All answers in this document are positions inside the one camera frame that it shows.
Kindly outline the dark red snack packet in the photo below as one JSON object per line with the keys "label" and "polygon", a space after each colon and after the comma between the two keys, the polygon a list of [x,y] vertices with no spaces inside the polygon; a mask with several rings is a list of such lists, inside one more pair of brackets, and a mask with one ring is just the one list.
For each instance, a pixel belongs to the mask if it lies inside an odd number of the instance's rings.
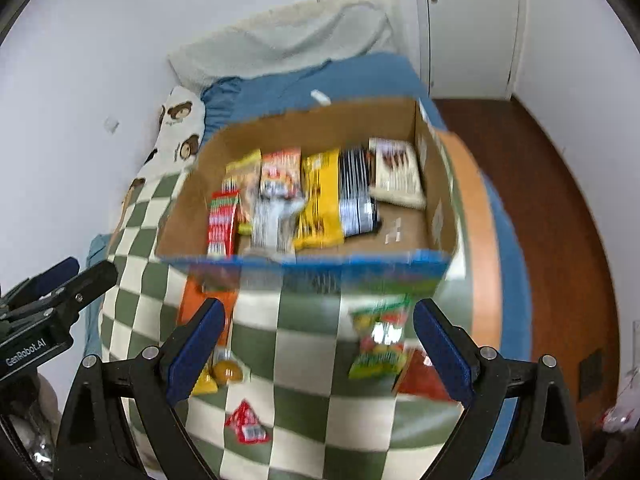
{"label": "dark red snack packet", "polygon": [[412,348],[409,351],[407,362],[395,380],[393,393],[452,402],[430,357],[421,348]]}

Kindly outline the packaged braised egg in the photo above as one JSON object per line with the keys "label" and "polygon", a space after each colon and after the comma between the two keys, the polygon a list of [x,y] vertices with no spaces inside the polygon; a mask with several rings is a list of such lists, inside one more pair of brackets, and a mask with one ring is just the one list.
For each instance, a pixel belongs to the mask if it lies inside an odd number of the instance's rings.
{"label": "packaged braised egg", "polygon": [[242,382],[245,372],[241,362],[228,349],[217,348],[209,365],[209,375],[218,386],[226,386],[232,382]]}

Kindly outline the red small candy packet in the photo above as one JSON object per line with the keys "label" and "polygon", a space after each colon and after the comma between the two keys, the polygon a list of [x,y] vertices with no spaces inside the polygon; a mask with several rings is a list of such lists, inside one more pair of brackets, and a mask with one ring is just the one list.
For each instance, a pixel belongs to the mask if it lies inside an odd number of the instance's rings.
{"label": "red small candy packet", "polygon": [[253,408],[243,400],[227,417],[224,426],[230,428],[236,440],[244,445],[263,444],[270,441],[269,434]]}

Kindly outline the green candy bag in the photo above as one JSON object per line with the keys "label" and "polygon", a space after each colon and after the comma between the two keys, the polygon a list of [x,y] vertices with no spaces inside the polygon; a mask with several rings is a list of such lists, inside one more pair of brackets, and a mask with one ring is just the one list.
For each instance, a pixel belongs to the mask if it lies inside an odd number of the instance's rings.
{"label": "green candy bag", "polygon": [[409,299],[401,297],[372,307],[357,308],[349,316],[359,339],[359,350],[350,366],[348,378],[397,376],[407,359],[405,328]]}

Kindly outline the red green snack box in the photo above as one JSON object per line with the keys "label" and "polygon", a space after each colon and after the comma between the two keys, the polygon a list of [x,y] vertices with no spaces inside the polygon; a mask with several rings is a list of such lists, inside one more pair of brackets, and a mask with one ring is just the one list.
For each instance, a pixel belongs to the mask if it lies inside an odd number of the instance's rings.
{"label": "red green snack box", "polygon": [[210,258],[227,259],[234,254],[239,202],[238,190],[212,195],[207,229],[207,255]]}

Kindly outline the beige yellow snack packet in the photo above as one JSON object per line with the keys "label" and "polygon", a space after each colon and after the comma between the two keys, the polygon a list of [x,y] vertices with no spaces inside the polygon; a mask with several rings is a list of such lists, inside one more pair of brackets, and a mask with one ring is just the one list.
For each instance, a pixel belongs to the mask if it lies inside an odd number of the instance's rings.
{"label": "beige yellow snack packet", "polygon": [[252,220],[259,191],[262,151],[255,150],[226,166],[222,189],[238,192],[238,231],[241,235],[252,234]]}

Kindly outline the white grey snack packet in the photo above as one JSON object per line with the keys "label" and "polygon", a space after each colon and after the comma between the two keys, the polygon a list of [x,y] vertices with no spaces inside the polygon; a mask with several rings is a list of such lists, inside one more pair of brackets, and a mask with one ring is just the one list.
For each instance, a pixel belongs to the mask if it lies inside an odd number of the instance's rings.
{"label": "white grey snack packet", "polygon": [[303,197],[258,197],[252,219],[252,236],[246,254],[271,260],[295,255],[294,237],[300,213],[306,206]]}

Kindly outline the orange sunflower seed bag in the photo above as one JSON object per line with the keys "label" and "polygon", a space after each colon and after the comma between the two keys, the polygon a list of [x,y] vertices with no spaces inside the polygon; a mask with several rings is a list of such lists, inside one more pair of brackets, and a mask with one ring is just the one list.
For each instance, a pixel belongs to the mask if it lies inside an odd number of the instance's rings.
{"label": "orange sunflower seed bag", "polygon": [[291,198],[302,195],[300,182],[299,148],[288,148],[262,156],[260,167],[260,196],[269,198]]}

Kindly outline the white brown biscuit box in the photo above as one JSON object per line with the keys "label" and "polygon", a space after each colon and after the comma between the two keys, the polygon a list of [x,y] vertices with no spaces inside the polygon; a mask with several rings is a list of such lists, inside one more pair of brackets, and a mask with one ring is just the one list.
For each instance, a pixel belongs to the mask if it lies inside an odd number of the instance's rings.
{"label": "white brown biscuit box", "polygon": [[424,210],[426,196],[416,152],[406,141],[369,139],[370,195],[379,202]]}

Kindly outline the yellow black snack bag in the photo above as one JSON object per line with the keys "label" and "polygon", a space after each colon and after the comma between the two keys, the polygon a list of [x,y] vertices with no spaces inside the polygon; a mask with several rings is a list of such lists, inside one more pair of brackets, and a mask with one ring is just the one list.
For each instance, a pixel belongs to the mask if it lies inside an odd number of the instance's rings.
{"label": "yellow black snack bag", "polygon": [[363,146],[355,146],[303,159],[306,206],[298,217],[295,250],[338,246],[349,237],[378,232],[381,217],[369,193],[368,156]]}

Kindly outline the bear print cloth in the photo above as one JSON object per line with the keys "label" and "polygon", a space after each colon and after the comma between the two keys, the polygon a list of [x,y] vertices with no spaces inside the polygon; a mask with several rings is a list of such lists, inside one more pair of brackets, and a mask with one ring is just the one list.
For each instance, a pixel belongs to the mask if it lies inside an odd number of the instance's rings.
{"label": "bear print cloth", "polygon": [[204,104],[195,93],[181,86],[171,90],[160,107],[154,148],[130,184],[107,249],[115,245],[116,234],[124,223],[126,209],[137,188],[166,174],[178,174],[194,163],[204,136],[204,118]]}

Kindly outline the blue cardboard box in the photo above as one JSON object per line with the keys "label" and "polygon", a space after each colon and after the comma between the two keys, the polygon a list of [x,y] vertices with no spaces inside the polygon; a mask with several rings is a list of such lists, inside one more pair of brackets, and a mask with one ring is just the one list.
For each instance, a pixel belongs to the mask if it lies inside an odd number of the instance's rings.
{"label": "blue cardboard box", "polygon": [[[231,166],[259,153],[253,234],[233,233]],[[459,246],[454,182],[437,130],[409,98],[338,102],[222,128],[160,228],[157,258],[221,286],[332,272],[360,288],[437,283]]]}

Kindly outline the blue bed sheet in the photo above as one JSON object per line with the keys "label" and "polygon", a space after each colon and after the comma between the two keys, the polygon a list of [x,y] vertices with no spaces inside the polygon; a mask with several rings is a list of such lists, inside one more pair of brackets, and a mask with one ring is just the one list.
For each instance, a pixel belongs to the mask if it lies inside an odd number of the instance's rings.
{"label": "blue bed sheet", "polygon": [[[289,110],[311,110],[319,104],[311,90],[332,102],[356,98],[408,96],[422,103],[436,127],[442,118],[410,66],[400,55],[380,53],[327,62],[293,73],[254,79],[226,78],[203,94],[205,132]],[[104,359],[135,356],[149,344],[164,341],[177,323],[186,276],[154,255],[160,219],[183,185],[183,174],[166,174],[139,188],[126,209],[115,245],[104,256],[114,262],[118,284],[91,309],[87,348]]]}

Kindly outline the white pillow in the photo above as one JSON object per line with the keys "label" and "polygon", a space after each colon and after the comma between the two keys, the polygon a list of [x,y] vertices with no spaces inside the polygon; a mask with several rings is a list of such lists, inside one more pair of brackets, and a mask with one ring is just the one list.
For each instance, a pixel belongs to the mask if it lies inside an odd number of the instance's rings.
{"label": "white pillow", "polygon": [[405,54],[398,0],[305,0],[210,32],[168,54],[198,93],[221,78],[282,74],[375,52]]}

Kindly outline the white door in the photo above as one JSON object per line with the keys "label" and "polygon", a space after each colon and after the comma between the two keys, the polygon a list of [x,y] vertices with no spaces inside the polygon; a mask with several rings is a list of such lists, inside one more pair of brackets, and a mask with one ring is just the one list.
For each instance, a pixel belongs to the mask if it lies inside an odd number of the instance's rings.
{"label": "white door", "polygon": [[510,99],[526,0],[416,0],[416,6],[420,72],[432,98]]}

